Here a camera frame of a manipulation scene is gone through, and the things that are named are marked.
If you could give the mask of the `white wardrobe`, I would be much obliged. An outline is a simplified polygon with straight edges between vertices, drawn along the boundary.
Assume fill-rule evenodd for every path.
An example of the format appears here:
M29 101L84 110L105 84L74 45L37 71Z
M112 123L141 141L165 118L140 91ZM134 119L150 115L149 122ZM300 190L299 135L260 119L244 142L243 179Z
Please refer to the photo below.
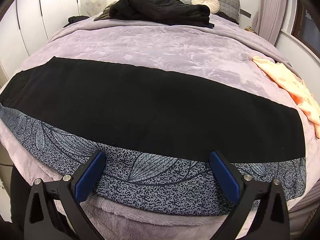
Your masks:
M14 0L1 20L1 65L7 75L78 14L78 0Z

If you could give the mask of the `lilac curtain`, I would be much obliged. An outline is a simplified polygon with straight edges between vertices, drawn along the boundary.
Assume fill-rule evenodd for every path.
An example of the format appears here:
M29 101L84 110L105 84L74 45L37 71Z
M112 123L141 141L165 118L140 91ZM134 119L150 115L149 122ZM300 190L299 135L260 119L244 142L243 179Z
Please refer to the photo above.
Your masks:
M255 33L275 45L286 9L287 0L260 0L259 10L253 18Z

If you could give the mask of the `brown knitted garment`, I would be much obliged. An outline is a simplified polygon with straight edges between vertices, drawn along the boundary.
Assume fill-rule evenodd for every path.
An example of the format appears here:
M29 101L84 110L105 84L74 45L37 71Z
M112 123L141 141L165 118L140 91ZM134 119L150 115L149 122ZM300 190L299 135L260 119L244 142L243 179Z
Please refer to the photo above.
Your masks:
M109 20L111 19L110 17L110 9L113 5L115 5L117 3L117 1L114 1L112 3L110 3L102 12L101 15L97 16L94 21L99 21L99 20Z

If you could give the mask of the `black pants with patterned side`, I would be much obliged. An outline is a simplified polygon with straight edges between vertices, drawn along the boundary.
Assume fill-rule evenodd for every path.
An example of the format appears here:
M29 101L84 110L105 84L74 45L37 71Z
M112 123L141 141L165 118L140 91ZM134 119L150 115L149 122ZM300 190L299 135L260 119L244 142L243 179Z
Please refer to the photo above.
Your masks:
M198 76L53 57L10 80L1 120L61 174L105 152L97 194L142 210L229 213L209 166L215 150L255 180L279 179L287 199L306 188L298 111Z

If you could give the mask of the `orange garment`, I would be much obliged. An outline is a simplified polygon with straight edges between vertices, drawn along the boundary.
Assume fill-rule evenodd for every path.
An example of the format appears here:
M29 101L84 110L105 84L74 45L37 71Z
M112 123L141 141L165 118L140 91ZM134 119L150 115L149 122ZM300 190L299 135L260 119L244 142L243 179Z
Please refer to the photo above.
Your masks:
M315 135L319 138L319 104L306 87L303 80L291 72L283 63L273 63L258 56L252 57L253 62L265 72L279 87L286 90L298 108L313 123Z

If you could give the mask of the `white floral plastic bag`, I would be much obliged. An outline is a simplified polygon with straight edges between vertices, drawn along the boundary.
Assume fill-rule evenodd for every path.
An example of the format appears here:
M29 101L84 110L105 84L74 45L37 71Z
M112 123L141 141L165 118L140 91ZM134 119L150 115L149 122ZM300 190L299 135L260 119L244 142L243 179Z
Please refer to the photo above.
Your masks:
M80 0L80 15L92 17L107 7L107 0Z

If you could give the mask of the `black clothes pile on bed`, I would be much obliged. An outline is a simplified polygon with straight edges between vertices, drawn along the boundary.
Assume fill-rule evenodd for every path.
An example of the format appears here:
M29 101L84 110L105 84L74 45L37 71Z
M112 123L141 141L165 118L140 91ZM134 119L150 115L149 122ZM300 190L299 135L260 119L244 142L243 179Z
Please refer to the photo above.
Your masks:
M185 4L180 0L119 0L111 6L109 16L118 20L214 27L209 22L209 7Z

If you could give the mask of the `dark framed window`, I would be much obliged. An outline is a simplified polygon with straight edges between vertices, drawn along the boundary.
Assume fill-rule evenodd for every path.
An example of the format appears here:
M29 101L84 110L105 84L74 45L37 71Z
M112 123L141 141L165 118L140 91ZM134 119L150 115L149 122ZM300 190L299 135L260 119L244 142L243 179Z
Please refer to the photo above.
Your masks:
M295 21L291 34L319 57L319 30L300 0L297 0Z

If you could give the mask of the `black garment beside bed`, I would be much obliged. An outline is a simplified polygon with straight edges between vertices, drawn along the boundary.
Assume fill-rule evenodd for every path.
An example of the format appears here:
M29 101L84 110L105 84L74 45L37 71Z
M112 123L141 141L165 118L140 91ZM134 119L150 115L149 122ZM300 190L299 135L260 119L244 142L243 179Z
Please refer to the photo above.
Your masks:
M77 23L77 22L86 20L88 18L89 18L89 16L82 16L82 15L81 16L72 16L68 19L68 23L64 26L64 28L73 24L73 23Z

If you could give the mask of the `round cream cushion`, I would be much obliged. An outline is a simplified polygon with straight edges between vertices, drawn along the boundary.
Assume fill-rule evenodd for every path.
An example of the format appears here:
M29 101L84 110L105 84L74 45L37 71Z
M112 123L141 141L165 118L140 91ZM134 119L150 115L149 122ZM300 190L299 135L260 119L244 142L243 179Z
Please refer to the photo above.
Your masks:
M211 14L217 14L220 11L219 0L191 0L192 5L206 5Z

